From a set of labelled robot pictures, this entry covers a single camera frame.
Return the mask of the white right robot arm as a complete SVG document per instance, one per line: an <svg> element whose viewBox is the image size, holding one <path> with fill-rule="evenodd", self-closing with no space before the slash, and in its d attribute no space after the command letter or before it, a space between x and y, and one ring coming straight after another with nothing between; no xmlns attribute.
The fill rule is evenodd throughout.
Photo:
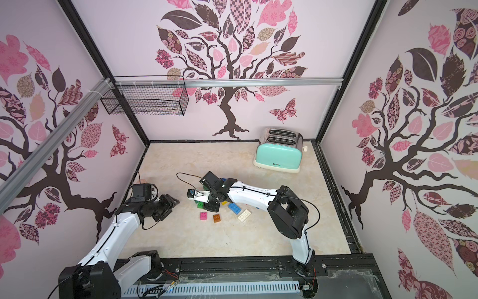
<svg viewBox="0 0 478 299"><path fill-rule="evenodd" d="M218 212L223 202L266 211L278 232L290 240L293 259L302 265L310 262L313 250L307 236L309 209L291 188L263 189L233 178L218 178L210 171L200 179L200 184L203 190L188 190L190 200L204 203L203 208L210 212Z"/></svg>

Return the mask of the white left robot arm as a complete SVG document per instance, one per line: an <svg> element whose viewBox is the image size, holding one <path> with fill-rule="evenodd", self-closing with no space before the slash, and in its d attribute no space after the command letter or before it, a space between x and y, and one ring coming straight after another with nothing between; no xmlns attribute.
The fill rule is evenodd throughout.
<svg viewBox="0 0 478 299"><path fill-rule="evenodd" d="M142 277L161 277L166 269L156 250L143 251L115 267L120 253L146 218L163 221L180 203L169 194L158 199L122 204L110 227L93 249L75 266L66 267L57 285L61 299L120 299Z"/></svg>

